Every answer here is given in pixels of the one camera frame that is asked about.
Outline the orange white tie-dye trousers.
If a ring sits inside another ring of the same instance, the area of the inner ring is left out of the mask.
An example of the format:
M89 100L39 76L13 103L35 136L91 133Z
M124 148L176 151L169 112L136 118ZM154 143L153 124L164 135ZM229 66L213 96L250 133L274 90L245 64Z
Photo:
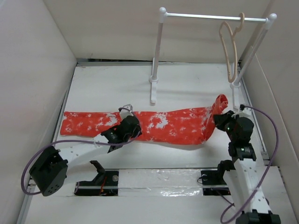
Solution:
M209 107L170 112L135 112L142 130L138 140L175 145L202 144L215 129L213 115L222 114L227 106L227 97L220 94ZM95 137L120 122L121 117L117 112L65 112L60 134Z

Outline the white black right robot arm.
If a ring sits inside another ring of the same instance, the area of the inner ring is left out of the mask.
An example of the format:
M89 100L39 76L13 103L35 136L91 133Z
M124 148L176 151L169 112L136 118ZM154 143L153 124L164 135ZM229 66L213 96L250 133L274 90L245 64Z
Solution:
M250 142L254 123L244 112L228 111L214 115L215 127L226 132L230 142L230 160L221 161L216 172L217 181L226 184L233 199L236 213L227 221L237 224L279 224L280 216L274 214L264 196L256 168L256 153Z

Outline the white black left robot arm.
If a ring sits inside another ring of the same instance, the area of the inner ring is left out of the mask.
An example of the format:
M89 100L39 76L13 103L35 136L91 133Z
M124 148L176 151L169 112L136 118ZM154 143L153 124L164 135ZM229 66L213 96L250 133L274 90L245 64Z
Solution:
M99 185L104 181L102 166L92 159L101 154L108 154L132 142L142 134L140 122L135 116L127 116L120 124L115 125L93 140L62 140L51 143L35 155L35 163L29 174L43 196L57 192L69 181L67 171L71 168L91 163L96 169L88 174L88 180Z

